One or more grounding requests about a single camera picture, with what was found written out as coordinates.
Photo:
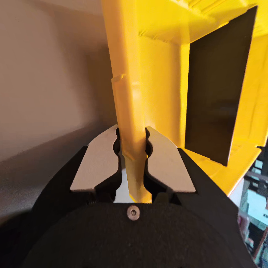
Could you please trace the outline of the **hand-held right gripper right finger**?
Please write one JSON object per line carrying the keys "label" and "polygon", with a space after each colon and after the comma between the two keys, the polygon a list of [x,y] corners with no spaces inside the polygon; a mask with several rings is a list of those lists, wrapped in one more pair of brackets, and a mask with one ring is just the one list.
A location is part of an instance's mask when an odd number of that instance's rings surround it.
{"label": "hand-held right gripper right finger", "polygon": [[146,170],[149,179],[168,193],[195,193],[196,189],[178,147],[151,126],[147,127],[147,131],[151,149]]}

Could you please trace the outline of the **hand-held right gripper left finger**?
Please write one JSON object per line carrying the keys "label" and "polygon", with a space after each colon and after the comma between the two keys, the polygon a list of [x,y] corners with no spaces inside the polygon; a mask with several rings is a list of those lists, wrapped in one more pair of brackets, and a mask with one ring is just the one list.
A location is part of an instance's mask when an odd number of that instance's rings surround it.
{"label": "hand-held right gripper left finger", "polygon": [[114,149],[118,125],[113,125],[94,138],[89,144],[75,178],[71,184],[72,192],[95,192],[106,179],[119,172],[122,180],[119,149]]}

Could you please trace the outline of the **yellow storage bin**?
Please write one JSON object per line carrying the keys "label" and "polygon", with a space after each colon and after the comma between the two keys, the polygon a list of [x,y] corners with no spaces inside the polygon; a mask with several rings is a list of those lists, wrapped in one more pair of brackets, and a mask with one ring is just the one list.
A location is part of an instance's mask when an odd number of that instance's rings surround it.
{"label": "yellow storage bin", "polygon": [[[183,149],[227,195],[267,140],[267,1],[101,1],[129,194],[144,188],[146,128]],[[185,149],[190,44],[258,6],[227,166]]]}

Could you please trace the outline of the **black bin divider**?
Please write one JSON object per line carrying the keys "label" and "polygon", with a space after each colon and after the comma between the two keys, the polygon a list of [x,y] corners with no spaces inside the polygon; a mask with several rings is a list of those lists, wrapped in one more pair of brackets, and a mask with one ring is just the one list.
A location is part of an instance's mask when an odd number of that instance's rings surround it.
{"label": "black bin divider", "polygon": [[192,42],[185,149],[228,165],[258,6]]}

